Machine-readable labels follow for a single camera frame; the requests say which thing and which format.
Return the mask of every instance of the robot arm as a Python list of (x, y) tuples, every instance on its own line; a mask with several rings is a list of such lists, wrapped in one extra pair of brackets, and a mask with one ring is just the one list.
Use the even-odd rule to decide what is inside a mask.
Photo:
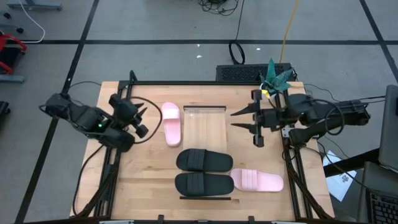
[(365, 125), (370, 118), (366, 111), (368, 104), (359, 100), (329, 103), (305, 94), (294, 94), (287, 98), (284, 108), (261, 109), (261, 90), (253, 90), (251, 95), (254, 102), (233, 113), (232, 116), (254, 113), (254, 124), (234, 123), (232, 125), (248, 129), (254, 135), (253, 143), (257, 147), (264, 146), (261, 128), (277, 131), (300, 121), (308, 128), (291, 129), (289, 139), (291, 146), (302, 147), (312, 136), (322, 136), (327, 131), (342, 127), (344, 124)]
[(88, 138), (97, 139), (106, 147), (127, 152), (134, 144), (135, 137), (124, 128), (131, 124), (138, 137), (145, 137), (148, 129), (140, 123), (146, 108), (138, 112), (143, 103), (134, 105), (129, 100), (120, 99), (116, 94), (111, 96), (109, 104), (114, 108), (113, 115), (97, 107), (77, 105), (68, 94), (56, 93), (40, 109), (53, 118), (67, 120), (77, 131)]

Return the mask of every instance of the wooden table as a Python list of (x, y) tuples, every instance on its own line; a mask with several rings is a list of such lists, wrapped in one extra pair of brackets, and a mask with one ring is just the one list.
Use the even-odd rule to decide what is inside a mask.
[[(301, 82), (290, 84), (292, 87), (289, 88), (289, 94), (305, 92)], [(113, 109), (108, 100), (117, 92), (117, 87), (118, 82), (104, 82), (97, 107), (111, 113)], [(235, 189), (229, 195), (231, 200), (180, 200), (174, 178), (181, 173), (175, 160), (184, 150), (183, 144), (180, 147), (168, 147), (161, 126), (150, 141), (134, 145), (130, 151), (122, 154), (112, 219), (156, 220), (158, 215), (164, 215), (166, 220), (248, 220), (248, 216), (254, 216), (256, 221), (294, 220), (286, 165), (281, 156), (283, 147), (280, 132), (272, 133), (269, 129), (263, 129), (265, 147), (258, 148), (253, 145), (249, 131), (230, 125), (252, 123), (251, 114), (234, 117), (230, 114), (252, 102), (250, 91), (255, 88), (225, 85), (134, 85), (132, 94), (152, 100), (159, 107), (167, 101), (175, 103), (181, 110), (182, 124), (185, 105), (225, 105), (227, 149), (234, 159), (234, 168), (257, 169), (280, 175), (285, 184), (281, 192), (242, 192)], [(142, 123), (151, 132), (159, 122), (159, 112), (147, 103), (146, 106), (149, 108)], [(99, 146), (97, 141), (89, 140), (85, 159)], [(318, 150), (315, 140), (311, 140), (307, 146)], [(325, 211), (333, 216), (319, 155), (308, 149), (302, 149), (301, 153), (309, 191)], [(103, 161), (104, 150), (87, 164), (76, 199), (78, 211), (97, 190)], [(301, 216), (305, 217), (302, 195), (296, 188)]]

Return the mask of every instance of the red chair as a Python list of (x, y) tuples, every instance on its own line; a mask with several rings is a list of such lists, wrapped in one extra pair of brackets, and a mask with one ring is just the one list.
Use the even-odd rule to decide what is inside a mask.
[[(21, 46), (19, 47), (6, 47), (7, 40), (13, 40)], [(0, 35), (0, 68), (4, 70), (5, 74), (14, 74), (14, 63), (18, 58), (19, 54), (25, 54), (26, 45), (19, 39), (11, 35)]]
[[(13, 40), (20, 47), (7, 47), (7, 41)], [(0, 82), (23, 83), (25, 78), (14, 74), (14, 64), (19, 54), (25, 54), (26, 45), (11, 35), (0, 35)]]

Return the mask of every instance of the keyboard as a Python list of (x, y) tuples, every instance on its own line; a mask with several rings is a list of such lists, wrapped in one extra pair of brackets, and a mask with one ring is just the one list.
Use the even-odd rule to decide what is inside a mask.
[[(289, 63), (278, 63), (275, 64), (275, 72), (278, 75), (291, 67)], [(268, 64), (218, 65), (216, 71), (216, 81), (260, 83), (260, 75), (267, 75)], [(289, 81), (295, 81), (295, 77), (292, 75)]]
[(398, 195), (366, 189), (369, 223), (398, 224)]

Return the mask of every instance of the black metal frame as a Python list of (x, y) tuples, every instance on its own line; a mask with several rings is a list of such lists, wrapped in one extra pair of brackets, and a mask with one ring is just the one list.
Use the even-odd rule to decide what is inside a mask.
[[(127, 87), (127, 95), (131, 95), (132, 93), (132, 88), (134, 85), (254, 85), (258, 86), (258, 83), (244, 83), (244, 82), (215, 82), (215, 81), (210, 81), (210, 82), (185, 82), (185, 81), (137, 81), (136, 77), (134, 76), (133, 80), (130, 81), (120, 81), (119, 86), (118, 86), (118, 95), (122, 96), (123, 90), (125, 87)], [(288, 96), (287, 92), (284, 93), (284, 98)], [(279, 95), (276, 96), (276, 105), (277, 107), (281, 107), (280, 103), (280, 98)], [(290, 156), (290, 146), (289, 142), (283, 138), (282, 132), (280, 133), (281, 138), (282, 138), (282, 143), (284, 147), (284, 155), (285, 155), (285, 161), (286, 161), (286, 167), (288, 168), (289, 166), (292, 165), (291, 162), (291, 156)], [(104, 158), (104, 164), (103, 164), (103, 169), (101, 173), (101, 179), (100, 183), (102, 183), (106, 177), (109, 175), (109, 171), (115, 167), (120, 165), (120, 159), (121, 159), (121, 153), (116, 151), (116, 155), (114, 158), (114, 162), (111, 163), (111, 155), (112, 155), (112, 150), (111, 148), (106, 149), (106, 155)], [(297, 165), (297, 171), (298, 171), (298, 176), (300, 177), (300, 180), (302, 182), (302, 185), (306, 187), (305, 183), (305, 174), (304, 174), (304, 168), (301, 160), (301, 155), (300, 151), (297, 150), (295, 151), (295, 158), (296, 158), (296, 165)], [(47, 224), (47, 223), (73, 223), (73, 224), (81, 224), (81, 223), (99, 223), (100, 221), (105, 221), (105, 220), (111, 220), (111, 213), (112, 213), (112, 207), (113, 207), (113, 202), (114, 202), (114, 195), (115, 195), (115, 190), (116, 190), (116, 181), (118, 179), (118, 174), (116, 173), (114, 180), (112, 183), (109, 185), (109, 187), (104, 191), (103, 195), (99, 198), (96, 206), (95, 206), (95, 212), (93, 217), (83, 217), (83, 218), (70, 218), (66, 220), (52, 220), (52, 221), (44, 221), (44, 222), (34, 222), (36, 224)], [(296, 183), (294, 182), (293, 178), (289, 176), (289, 187), (290, 187), (290, 194), (292, 197), (292, 206), (294, 210), (294, 217), (296, 222), (305, 222), (305, 223), (330, 223), (330, 224), (348, 224), (350, 222), (341, 222), (341, 221), (336, 221), (336, 220), (327, 220), (327, 219), (314, 219), (312, 217), (312, 211), (311, 211), (311, 206), (308, 202), (308, 200), (304, 198), (304, 205), (305, 205), (305, 213), (307, 215), (306, 218), (301, 217), (300, 215), (300, 207), (299, 207), (299, 200), (297, 197), (297, 191), (296, 191)], [(211, 220), (173, 220), (173, 221), (168, 221), (164, 220), (163, 215), (159, 215), (158, 220), (134, 220), (135, 224), (140, 224), (140, 223), (153, 223), (153, 224), (160, 224), (160, 223), (181, 223), (181, 224), (191, 224), (191, 223), (212, 223), (212, 224), (217, 224), (217, 223), (250, 223), (250, 224), (255, 224), (255, 223), (273, 223), (270, 221), (255, 221), (254, 217), (248, 217), (247, 221), (211, 221)]]
[[(123, 93), (123, 88), (127, 86), (127, 96), (131, 96), (132, 93), (132, 87), (133, 85), (254, 85), (258, 86), (258, 82), (252, 82), (252, 83), (247, 83), (247, 82), (214, 82), (214, 81), (204, 81), (204, 82), (185, 82), (185, 81), (137, 81), (137, 78), (134, 77), (134, 81), (120, 81), (119, 86), (118, 86), (118, 95), (121, 97)], [(288, 96), (287, 91), (284, 92), (284, 100), (286, 100), (286, 97)], [(277, 96), (276, 98), (276, 105), (277, 107), (281, 107), (280, 103), (280, 98)], [(283, 147), (284, 147), (284, 153), (285, 153), (285, 161), (286, 161), (286, 166), (291, 162), (291, 157), (290, 157), (290, 150), (289, 150), (289, 143), (283, 139), (282, 132), (280, 133), (282, 137), (282, 142), (283, 142)], [(104, 165), (101, 173), (101, 179), (100, 179), (100, 184), (103, 183), (104, 179), (107, 177), (109, 174), (109, 171), (113, 168), (113, 166), (119, 166), (120, 165), (120, 158), (121, 158), (121, 153), (116, 151), (114, 163), (111, 164), (111, 153), (112, 150), (111, 148), (106, 149), (106, 155), (104, 158)], [(303, 182), (304, 186), (307, 187), (306, 182), (305, 182), (305, 174), (304, 174), (304, 168), (301, 160), (301, 155), (300, 151), (297, 150), (295, 151), (295, 158), (296, 158), (296, 165), (297, 165), (297, 170), (298, 174), (300, 176), (300, 180)], [(115, 179), (109, 186), (109, 189), (106, 190), (101, 197), (101, 199), (98, 201), (96, 207), (95, 207), (95, 212), (94, 216), (106, 216), (106, 217), (111, 217), (111, 212), (112, 212), (112, 206), (114, 202), (114, 195), (115, 195), (115, 190), (116, 190), (116, 181), (117, 181), (118, 175), (116, 174)], [(289, 176), (289, 187), (290, 187), (290, 194), (292, 196), (292, 205), (293, 205), (293, 210), (294, 210), (294, 217), (296, 220), (301, 218), (300, 216), (300, 207), (299, 207), (299, 200), (297, 198), (297, 191), (295, 187), (295, 182), (293, 179)], [(304, 197), (304, 205), (305, 205), (305, 213), (307, 215), (307, 218), (313, 218), (312, 216), (312, 210), (311, 206), (308, 202), (308, 200)], [(138, 222), (144, 222), (144, 223), (150, 223), (151, 221), (157, 222), (157, 220), (135, 220), (134, 223)], [(179, 223), (196, 223), (196, 220), (193, 221), (178, 221)]]

